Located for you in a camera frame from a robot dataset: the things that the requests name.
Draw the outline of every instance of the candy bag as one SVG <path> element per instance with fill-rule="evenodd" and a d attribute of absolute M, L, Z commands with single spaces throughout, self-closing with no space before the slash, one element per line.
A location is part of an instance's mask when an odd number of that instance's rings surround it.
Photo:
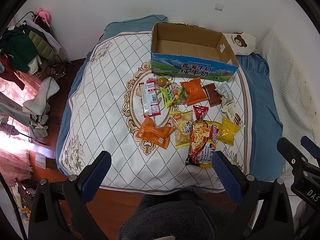
<path fill-rule="evenodd" d="M 239 125 L 240 127 L 244 126 L 244 122 L 242 121 L 238 109 L 236 108 L 236 104 L 234 102 L 231 102 L 221 108 L 221 111 L 226 114 L 227 118 L 234 122 L 236 125 Z"/>
<path fill-rule="evenodd" d="M 201 87 L 200 82 L 200 77 L 191 79 L 188 82 L 180 82 L 180 84 L 185 88 L 188 95 L 187 105 L 199 103 L 208 99 Z"/>
<path fill-rule="evenodd" d="M 231 122 L 228 118 L 222 118 L 222 125 L 219 129 L 219 134 L 217 135 L 217 140 L 222 141 L 230 146 L 233 146 L 235 133 L 240 130 L 240 126 Z"/>
<path fill-rule="evenodd" d="M 217 126 L 210 121 L 194 121 L 190 134 L 190 148 L 186 165 L 211 168 L 212 154 L 216 150 Z"/>
<path fill-rule="evenodd" d="M 225 106 L 227 103 L 233 101 L 233 94 L 226 81 L 220 83 L 215 90 L 219 95 L 222 96 L 222 106 Z"/>
<path fill-rule="evenodd" d="M 173 127 L 168 126 L 155 127 L 152 119 L 147 115 L 136 137 L 159 145 L 163 149 L 167 149 L 170 142 L 170 134 L 173 130 Z"/>
<path fill-rule="evenodd" d="M 170 111 L 169 115 L 175 128 L 175 147 L 178 149 L 190 145 L 192 110 L 186 112 Z"/>
<path fill-rule="evenodd" d="M 209 111 L 209 107 L 194 105 L 193 110 L 195 111 L 196 119 L 199 121 L 204 119 L 205 115 Z"/>
<path fill-rule="evenodd" d="M 187 93 L 183 87 L 178 87 L 175 89 L 162 88 L 161 89 L 164 106 L 165 108 L 169 108 L 172 104 L 185 104 L 187 99 Z"/>

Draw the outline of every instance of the blue bed sheet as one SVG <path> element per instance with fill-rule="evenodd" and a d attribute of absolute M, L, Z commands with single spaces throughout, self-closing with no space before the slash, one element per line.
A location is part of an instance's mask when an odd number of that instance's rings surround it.
<path fill-rule="evenodd" d="M 104 35 L 100 38 L 99 42 L 102 42 L 106 39 L 114 37 L 121 32 L 142 32 L 142 31 L 151 31 L 153 25 L 157 22 L 168 22 L 168 18 L 164 15 L 149 15 L 140 19 L 133 19 L 129 21 L 123 22 L 113 22 L 106 26 L 104 29 Z M 77 90 L 79 84 L 81 83 L 82 76 L 84 73 L 85 66 L 87 65 L 92 51 L 88 53 L 83 65 L 80 67 L 75 80 L 73 81 L 70 93 L 68 95 L 68 99 L 71 95 Z M 63 167 L 59 164 L 59 156 L 62 152 L 63 143 L 68 135 L 70 129 L 70 119 L 71 119 L 71 109 L 69 103 L 67 103 L 66 108 L 64 110 L 61 127 L 59 131 L 57 147 L 56 147 L 56 162 L 59 170 L 64 174 L 68 175 L 68 173 L 63 169 Z"/>
<path fill-rule="evenodd" d="M 268 63 L 260 55 L 236 56 L 246 76 L 252 104 L 252 150 L 250 174 L 258 180 L 280 177 L 284 158 L 277 151 L 282 123 L 276 111 Z"/>

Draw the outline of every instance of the white wall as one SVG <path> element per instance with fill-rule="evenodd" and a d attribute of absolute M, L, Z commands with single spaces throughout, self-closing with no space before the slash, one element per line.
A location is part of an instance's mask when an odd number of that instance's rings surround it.
<path fill-rule="evenodd" d="M 222 12 L 214 9 L 216 2 L 224 4 Z M 70 60 L 85 57 L 108 23 L 149 14 L 221 32 L 251 33 L 257 45 L 274 27 L 305 68 L 313 92 L 320 93 L 320 36 L 294 0 L 28 0 L 18 18 L 38 7 L 52 15 L 54 34 Z M 318 98 L 316 104 L 320 109 Z"/>

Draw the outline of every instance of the bed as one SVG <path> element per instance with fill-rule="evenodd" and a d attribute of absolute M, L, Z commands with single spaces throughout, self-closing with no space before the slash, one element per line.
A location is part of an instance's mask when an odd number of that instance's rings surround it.
<path fill-rule="evenodd" d="M 112 166 L 102 188 L 147 194 L 168 194 L 185 187 L 221 192 L 224 188 L 213 169 L 184 165 L 188 147 L 175 149 L 174 137 L 167 150 L 135 137 L 143 121 L 136 84 L 155 78 L 150 70 L 149 48 L 152 27 L 159 21 L 167 18 L 153 15 L 105 28 L 69 93 L 57 142 L 57 165 L 66 175 L 78 174 L 101 150 L 107 150 Z M 281 112 L 283 106 L 275 104 L 275 85 L 271 85 L 266 60 L 257 53 L 237 59 L 241 67 L 229 84 L 245 127 L 236 134 L 233 147 L 219 142 L 217 150 L 244 174 L 271 181 L 280 177 L 285 167 L 284 158 L 276 150 L 283 134 L 277 111 Z M 173 83 L 180 81 L 187 79 L 176 78 Z M 161 96 L 158 100 L 163 108 Z M 172 125 L 168 110 L 163 111 L 156 124 Z M 219 106 L 210 108 L 207 117 L 221 122 Z"/>

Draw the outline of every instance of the open cardboard box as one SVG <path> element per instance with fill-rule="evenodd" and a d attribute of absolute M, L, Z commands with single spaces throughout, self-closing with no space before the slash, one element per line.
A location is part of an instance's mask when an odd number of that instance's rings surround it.
<path fill-rule="evenodd" d="M 152 30 L 152 73 L 228 81 L 238 61 L 222 33 L 193 25 L 156 23 Z"/>

